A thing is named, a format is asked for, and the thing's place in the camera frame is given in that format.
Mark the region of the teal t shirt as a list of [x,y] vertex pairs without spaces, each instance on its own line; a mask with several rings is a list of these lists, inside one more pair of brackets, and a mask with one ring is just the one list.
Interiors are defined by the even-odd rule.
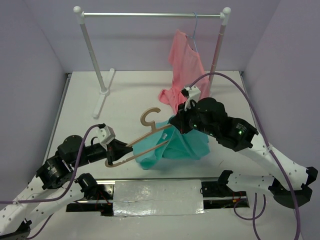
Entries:
[[171,126],[162,129],[133,145],[135,161],[149,170],[161,159],[200,160],[210,153],[209,138],[197,130],[181,134]]

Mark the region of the tan wooden hanger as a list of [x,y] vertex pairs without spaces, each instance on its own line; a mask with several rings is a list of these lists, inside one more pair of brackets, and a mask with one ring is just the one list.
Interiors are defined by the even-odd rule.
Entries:
[[[132,147],[133,145],[135,145],[135,144],[141,142],[142,140],[146,139],[147,137],[149,137],[149,136],[151,136],[151,135],[153,135],[153,134],[155,134],[155,133],[158,133],[158,132],[160,132],[160,131],[162,131],[162,130],[165,130],[165,129],[168,129],[168,128],[171,128],[171,127],[172,127],[171,124],[166,124],[166,125],[164,125],[164,126],[162,126],[162,127],[157,128],[157,127],[156,127],[156,122],[155,122],[154,120],[152,120],[152,121],[146,121],[146,117],[147,117],[150,113],[160,113],[160,112],[161,112],[161,109],[160,109],[160,108],[158,108],[158,107],[151,107],[151,108],[147,109],[147,110],[140,116],[140,123],[141,123],[143,126],[145,126],[145,127],[150,127],[150,131],[147,132],[146,134],[142,135],[141,137],[135,139],[134,141],[128,143],[128,144],[126,145],[126,147],[130,148],[130,147]],[[140,157],[140,156],[143,156],[143,155],[145,155],[146,153],[151,152],[152,150],[155,150],[155,149],[158,149],[158,148],[162,147],[162,146],[165,145],[167,142],[168,142],[168,140],[166,140],[166,141],[164,141],[164,142],[162,142],[162,143],[160,143],[160,144],[157,144],[157,145],[155,145],[154,147],[152,147],[152,148],[150,148],[150,149],[148,149],[148,150],[145,150],[145,151],[143,151],[143,152],[141,152],[141,153],[139,153],[139,154],[137,154],[137,155],[133,155],[133,156],[127,158],[126,160],[121,161],[121,162],[118,162],[118,163],[109,164],[109,163],[108,163],[108,160],[106,160],[106,161],[105,161],[105,166],[106,166],[107,168],[115,168],[115,167],[118,167],[118,166],[123,165],[123,164],[125,164],[125,163],[127,163],[127,162],[129,162],[129,161],[131,161],[131,160],[134,160],[134,159]]]

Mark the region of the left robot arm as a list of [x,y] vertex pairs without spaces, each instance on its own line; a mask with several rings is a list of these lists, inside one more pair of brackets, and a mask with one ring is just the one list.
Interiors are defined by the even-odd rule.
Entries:
[[126,143],[114,139],[102,147],[99,143],[82,145],[79,135],[68,136],[36,171],[27,187],[0,211],[0,238],[26,240],[37,223],[36,220],[51,216],[64,206],[81,199],[104,200],[107,205],[112,194],[97,183],[90,173],[72,177],[76,160],[85,166],[103,159],[113,165],[115,161],[133,151]]

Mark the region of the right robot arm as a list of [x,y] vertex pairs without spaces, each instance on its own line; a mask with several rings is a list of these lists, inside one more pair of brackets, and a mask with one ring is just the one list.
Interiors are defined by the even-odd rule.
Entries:
[[192,100],[189,109],[180,104],[169,123],[181,134],[195,130],[213,137],[218,144],[246,156],[268,172],[268,175],[249,176],[224,170],[217,180],[221,195],[254,191],[271,196],[290,209],[310,201],[313,191],[309,185],[317,179],[318,170],[301,166],[266,144],[254,126],[244,119],[228,116],[225,106],[214,98]]

